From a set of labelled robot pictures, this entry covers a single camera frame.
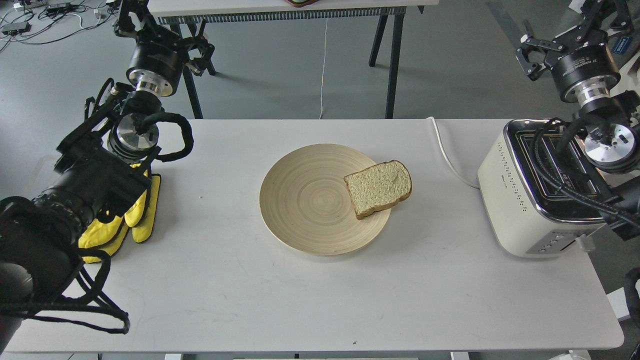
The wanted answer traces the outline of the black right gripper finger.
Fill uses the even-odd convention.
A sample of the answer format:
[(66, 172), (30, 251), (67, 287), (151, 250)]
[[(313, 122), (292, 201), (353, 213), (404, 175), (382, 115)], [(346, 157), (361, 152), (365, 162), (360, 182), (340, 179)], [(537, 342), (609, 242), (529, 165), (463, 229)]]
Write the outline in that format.
[(531, 81), (537, 81), (548, 69), (546, 56), (550, 51), (557, 50), (557, 43), (536, 38), (528, 20), (524, 20), (522, 24), (525, 34), (521, 37), (521, 44), (516, 49), (515, 57), (526, 77)]
[(570, 9), (583, 15), (577, 28), (581, 32), (601, 29), (602, 21), (615, 14), (609, 30), (626, 34), (634, 30), (633, 18), (627, 0), (571, 0)]

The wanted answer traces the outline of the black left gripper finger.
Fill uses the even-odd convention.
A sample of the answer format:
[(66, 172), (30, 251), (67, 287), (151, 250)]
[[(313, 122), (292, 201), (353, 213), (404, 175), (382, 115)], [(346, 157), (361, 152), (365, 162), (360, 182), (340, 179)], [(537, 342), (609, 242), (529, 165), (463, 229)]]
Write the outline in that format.
[[(137, 39), (141, 31), (155, 33), (158, 23), (148, 8), (149, 2), (149, 0), (121, 0), (118, 16), (113, 25), (114, 34), (120, 38)], [(135, 27), (131, 14), (134, 14), (139, 21), (140, 30)]]
[(215, 52), (215, 46), (208, 41), (205, 34), (207, 20), (202, 20), (199, 27), (194, 23), (188, 23), (191, 39), (194, 41), (194, 49), (197, 49), (199, 56), (190, 59), (186, 63), (186, 67), (196, 76), (202, 76), (204, 71), (208, 71), (211, 76), (217, 75), (212, 57)]

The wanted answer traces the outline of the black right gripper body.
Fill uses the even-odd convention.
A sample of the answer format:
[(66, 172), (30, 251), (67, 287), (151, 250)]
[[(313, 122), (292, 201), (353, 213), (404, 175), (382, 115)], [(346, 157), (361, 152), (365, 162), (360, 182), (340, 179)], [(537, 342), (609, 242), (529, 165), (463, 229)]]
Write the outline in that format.
[(545, 64), (565, 103), (588, 104), (608, 98), (610, 90), (620, 81), (620, 73), (607, 46), (604, 30), (591, 30), (579, 36), (563, 34), (556, 39), (560, 50), (549, 50)]

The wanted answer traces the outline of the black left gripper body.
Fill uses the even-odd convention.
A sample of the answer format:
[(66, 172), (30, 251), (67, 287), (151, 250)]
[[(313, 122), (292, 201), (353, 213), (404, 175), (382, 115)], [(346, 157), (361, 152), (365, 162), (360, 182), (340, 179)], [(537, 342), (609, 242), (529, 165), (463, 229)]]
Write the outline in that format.
[(135, 91), (157, 98), (173, 96), (183, 71), (190, 71), (186, 64), (199, 56), (191, 37), (182, 38), (171, 30), (156, 35), (141, 31), (126, 77)]

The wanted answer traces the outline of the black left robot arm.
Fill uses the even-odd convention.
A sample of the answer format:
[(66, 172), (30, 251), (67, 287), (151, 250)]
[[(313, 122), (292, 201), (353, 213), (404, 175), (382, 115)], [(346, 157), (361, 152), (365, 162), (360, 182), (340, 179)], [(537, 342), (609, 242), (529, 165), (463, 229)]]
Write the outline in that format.
[(135, 40), (126, 77), (106, 80), (86, 101), (82, 123), (57, 146), (58, 179), (38, 196), (1, 201), (1, 349), (23, 321), (69, 323), (126, 334), (130, 316), (104, 291), (111, 257), (80, 238), (94, 221), (123, 219), (153, 191), (153, 161), (173, 162), (194, 148), (185, 116), (163, 109), (183, 75), (215, 75), (205, 17), (156, 22), (146, 0), (122, 0), (114, 34)]

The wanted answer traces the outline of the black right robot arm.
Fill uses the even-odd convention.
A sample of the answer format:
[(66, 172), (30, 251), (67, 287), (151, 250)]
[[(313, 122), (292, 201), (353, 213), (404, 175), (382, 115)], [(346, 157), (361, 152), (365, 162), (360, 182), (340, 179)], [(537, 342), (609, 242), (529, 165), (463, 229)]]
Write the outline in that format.
[[(523, 21), (524, 35), (515, 57), (523, 73), (536, 81), (545, 72), (553, 78), (560, 100), (576, 103), (579, 110), (570, 121), (553, 118), (533, 139), (532, 168), (542, 182), (581, 207), (598, 212), (623, 240), (639, 235), (639, 178), (611, 186), (602, 173), (627, 174), (639, 168), (639, 125), (633, 123), (639, 94), (628, 89), (612, 95), (621, 80), (610, 50), (610, 40), (634, 32), (634, 18), (626, 0), (581, 0), (581, 21), (552, 39), (535, 36)], [(554, 175), (540, 155), (543, 134), (563, 127), (550, 158), (564, 158), (570, 142), (583, 143), (578, 159), (584, 170), (562, 170)]]

